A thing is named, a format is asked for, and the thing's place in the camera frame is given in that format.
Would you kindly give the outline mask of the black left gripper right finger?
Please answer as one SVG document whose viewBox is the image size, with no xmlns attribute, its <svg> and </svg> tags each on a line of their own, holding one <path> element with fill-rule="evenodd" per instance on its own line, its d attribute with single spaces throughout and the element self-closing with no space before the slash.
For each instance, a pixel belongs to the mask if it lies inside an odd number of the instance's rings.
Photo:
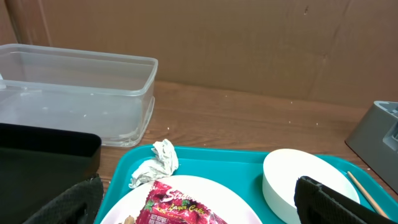
<svg viewBox="0 0 398 224">
<path fill-rule="evenodd" d="M 302 224 L 395 224 L 308 176 L 296 181 L 294 202 Z"/>
</svg>

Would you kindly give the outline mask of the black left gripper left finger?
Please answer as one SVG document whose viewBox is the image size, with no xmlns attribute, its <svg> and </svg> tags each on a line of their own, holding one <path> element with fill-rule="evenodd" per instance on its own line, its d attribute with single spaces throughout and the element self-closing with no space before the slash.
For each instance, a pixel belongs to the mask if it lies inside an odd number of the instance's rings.
<svg viewBox="0 0 398 224">
<path fill-rule="evenodd" d="M 95 174 L 52 199 L 24 224 L 93 224 L 103 195 L 103 183 Z"/>
</svg>

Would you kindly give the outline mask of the white bowl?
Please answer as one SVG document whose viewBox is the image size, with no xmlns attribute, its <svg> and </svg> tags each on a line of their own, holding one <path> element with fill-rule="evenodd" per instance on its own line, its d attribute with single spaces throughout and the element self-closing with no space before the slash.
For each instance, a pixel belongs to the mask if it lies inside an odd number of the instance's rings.
<svg viewBox="0 0 398 224">
<path fill-rule="evenodd" d="M 270 152 L 263 162 L 262 192 L 271 208 L 283 222 L 299 224 L 294 202 L 296 182 L 308 176 L 359 203 L 352 183 L 335 167 L 313 154 L 296 149 Z"/>
</svg>

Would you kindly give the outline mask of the wooden chopstick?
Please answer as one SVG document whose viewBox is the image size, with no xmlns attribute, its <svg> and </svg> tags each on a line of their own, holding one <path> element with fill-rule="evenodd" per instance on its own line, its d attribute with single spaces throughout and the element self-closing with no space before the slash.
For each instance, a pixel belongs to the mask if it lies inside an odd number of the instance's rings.
<svg viewBox="0 0 398 224">
<path fill-rule="evenodd" d="M 368 193 L 368 191 L 361 185 L 361 183 L 357 180 L 357 178 L 350 172 L 347 172 L 348 176 L 350 179 L 353 181 L 355 186 L 359 189 L 359 191 L 364 195 L 366 200 L 369 202 L 369 204 L 375 209 L 375 211 L 380 214 L 381 216 L 390 219 L 389 216 L 385 213 L 385 211 L 378 205 L 378 203 L 371 197 L 371 195 Z"/>
</svg>

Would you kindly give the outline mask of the red snack wrapper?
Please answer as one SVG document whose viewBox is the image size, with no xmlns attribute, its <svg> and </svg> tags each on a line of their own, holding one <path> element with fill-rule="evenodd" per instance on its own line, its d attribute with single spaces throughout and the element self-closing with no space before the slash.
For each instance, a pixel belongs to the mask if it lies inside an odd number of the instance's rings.
<svg viewBox="0 0 398 224">
<path fill-rule="evenodd" d="M 150 188 L 136 224 L 226 224 L 204 204 L 159 181 Z"/>
</svg>

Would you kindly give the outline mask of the white napkin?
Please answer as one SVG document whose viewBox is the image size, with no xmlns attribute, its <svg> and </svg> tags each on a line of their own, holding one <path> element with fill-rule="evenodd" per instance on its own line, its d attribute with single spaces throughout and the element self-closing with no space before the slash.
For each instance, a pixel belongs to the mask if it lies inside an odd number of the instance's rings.
<svg viewBox="0 0 398 224">
<path fill-rule="evenodd" d="M 156 141 L 151 151 L 155 157 L 144 161 L 131 175 L 128 184 L 130 189 L 161 179 L 170 177 L 179 167 L 179 161 L 174 145 L 168 140 Z"/>
</svg>

